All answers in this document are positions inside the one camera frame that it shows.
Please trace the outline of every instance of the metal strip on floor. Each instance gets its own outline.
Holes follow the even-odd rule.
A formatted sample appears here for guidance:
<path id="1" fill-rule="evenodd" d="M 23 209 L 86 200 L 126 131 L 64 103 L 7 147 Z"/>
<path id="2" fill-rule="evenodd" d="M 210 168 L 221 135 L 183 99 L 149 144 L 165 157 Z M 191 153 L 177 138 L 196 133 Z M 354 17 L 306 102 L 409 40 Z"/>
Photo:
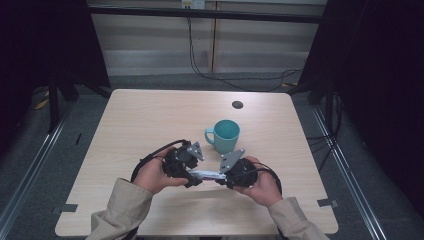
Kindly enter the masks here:
<path id="1" fill-rule="evenodd" d="M 372 238 L 375 240 L 386 240 L 387 238 L 384 234 L 383 228 L 381 227 L 380 221 L 374 214 L 374 210 L 372 209 L 368 200 L 365 198 L 364 193 L 356 181 L 355 175 L 350 169 L 349 164 L 343 155 L 343 152 L 340 149 L 337 141 L 334 141 L 332 138 L 328 137 L 329 132 L 325 124 L 324 115 L 318 108 L 314 108 L 314 114 L 322 133 L 324 136 L 327 136 L 326 139 L 328 145 L 330 148 L 333 146 L 331 151 L 333 153 L 334 159 L 336 160 L 337 166 L 340 169 L 346 185 L 352 194 L 353 200 L 355 201 L 355 204 L 358 207 L 359 212 L 361 213 L 365 225 L 367 226 Z"/>
<path id="2" fill-rule="evenodd" d="M 18 216 L 25 200 L 34 185 L 37 176 L 41 172 L 44 163 L 46 162 L 53 146 L 55 145 L 60 133 L 62 132 L 64 122 L 72 110 L 73 104 L 68 104 L 64 110 L 62 119 L 57 124 L 52 133 L 48 134 L 43 142 L 40 150 L 35 156 L 31 166 L 28 168 L 18 188 L 13 193 L 13 196 L 3 209 L 0 216 L 0 240 L 6 239 L 7 234 L 13 226 L 13 223 Z"/>

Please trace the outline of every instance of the gray carpet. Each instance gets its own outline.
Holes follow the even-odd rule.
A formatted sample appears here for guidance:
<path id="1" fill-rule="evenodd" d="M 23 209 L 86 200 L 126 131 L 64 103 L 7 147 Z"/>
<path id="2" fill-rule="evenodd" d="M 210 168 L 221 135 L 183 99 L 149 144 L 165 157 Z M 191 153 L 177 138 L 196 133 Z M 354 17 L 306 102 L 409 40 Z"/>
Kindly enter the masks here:
<path id="1" fill-rule="evenodd" d="M 221 74 L 219 77 L 275 77 L 269 74 Z M 296 82 L 296 73 L 286 82 Z M 195 74 L 113 77 L 112 88 L 136 89 L 189 89 L 217 91 L 266 91 L 279 86 L 280 80 L 232 80 L 231 84 L 241 86 L 244 90 L 217 80 L 208 80 Z M 278 88 L 274 92 L 284 92 L 288 88 Z M 34 183 L 30 193 L 14 222 L 7 239 L 60 239 L 54 228 L 59 215 L 52 214 L 54 206 L 64 204 L 78 174 L 91 139 L 107 104 L 104 99 L 88 89 L 79 88 L 81 94 L 76 103 L 61 101 L 61 109 L 67 104 L 72 106 L 64 128 L 49 158 Z M 293 96 L 299 119 L 307 137 L 321 136 L 315 116 L 306 100 L 307 93 Z M 37 148 L 42 144 L 48 129 L 48 108 L 28 110 L 22 121 L 15 144 L 0 169 L 0 207 L 4 208 L 13 190 L 24 176 Z M 329 150 L 324 141 L 309 140 L 311 151 L 317 166 L 323 161 Z M 375 162 L 372 154 L 364 149 L 362 140 L 350 122 L 347 114 L 338 135 L 338 142 L 349 162 L 370 205 L 380 220 L 387 239 L 424 239 L 424 223 L 410 206 L 399 189 L 387 178 Z M 321 177 L 332 200 L 337 200 L 339 207 L 334 209 L 339 231 L 331 239 L 373 239 L 362 216 L 344 182 L 344 179 L 331 157 L 321 171 Z"/>

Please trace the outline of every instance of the round table hole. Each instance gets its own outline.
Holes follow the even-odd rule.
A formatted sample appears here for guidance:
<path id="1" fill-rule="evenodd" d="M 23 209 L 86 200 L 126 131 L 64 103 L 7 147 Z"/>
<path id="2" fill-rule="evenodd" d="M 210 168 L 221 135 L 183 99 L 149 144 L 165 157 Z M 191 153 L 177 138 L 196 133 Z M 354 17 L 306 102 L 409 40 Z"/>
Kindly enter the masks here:
<path id="1" fill-rule="evenodd" d="M 233 107 L 236 108 L 236 109 L 243 108 L 243 103 L 240 102 L 240 101 L 234 101 L 233 102 Z"/>

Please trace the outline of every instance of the table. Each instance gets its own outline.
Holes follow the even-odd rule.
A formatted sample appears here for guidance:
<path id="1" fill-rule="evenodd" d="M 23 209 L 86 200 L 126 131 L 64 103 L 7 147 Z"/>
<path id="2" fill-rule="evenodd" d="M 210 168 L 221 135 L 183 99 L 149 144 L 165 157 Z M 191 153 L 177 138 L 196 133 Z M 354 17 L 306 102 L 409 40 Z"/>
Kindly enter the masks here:
<path id="1" fill-rule="evenodd" d="M 241 101 L 243 108 L 232 106 Z M 220 155 L 204 139 L 204 129 L 221 119 L 241 128 L 236 149 L 259 158 L 280 177 L 283 196 L 295 196 L 309 220 L 325 233 L 338 224 L 289 95 L 210 91 L 115 90 L 107 104 L 67 204 L 59 236 L 86 236 L 90 215 L 104 210 L 116 178 L 129 179 L 140 158 L 174 140 L 201 143 L 199 170 L 217 171 Z M 169 187 L 153 198 L 139 234 L 151 236 L 270 235 L 277 228 L 265 207 L 249 197 L 204 181 L 196 187 Z"/>

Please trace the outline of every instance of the sleeve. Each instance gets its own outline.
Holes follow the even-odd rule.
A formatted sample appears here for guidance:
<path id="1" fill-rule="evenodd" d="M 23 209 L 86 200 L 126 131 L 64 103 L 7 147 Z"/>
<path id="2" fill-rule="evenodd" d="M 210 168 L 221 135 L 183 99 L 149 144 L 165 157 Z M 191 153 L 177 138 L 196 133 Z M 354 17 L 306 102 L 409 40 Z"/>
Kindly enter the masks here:
<path id="1" fill-rule="evenodd" d="M 122 239 L 149 213 L 153 194 L 124 179 L 117 179 L 107 208 L 91 215 L 91 239 Z"/>
<path id="2" fill-rule="evenodd" d="M 296 198 L 284 198 L 268 211 L 283 235 L 291 240 L 329 239 L 306 218 Z"/>

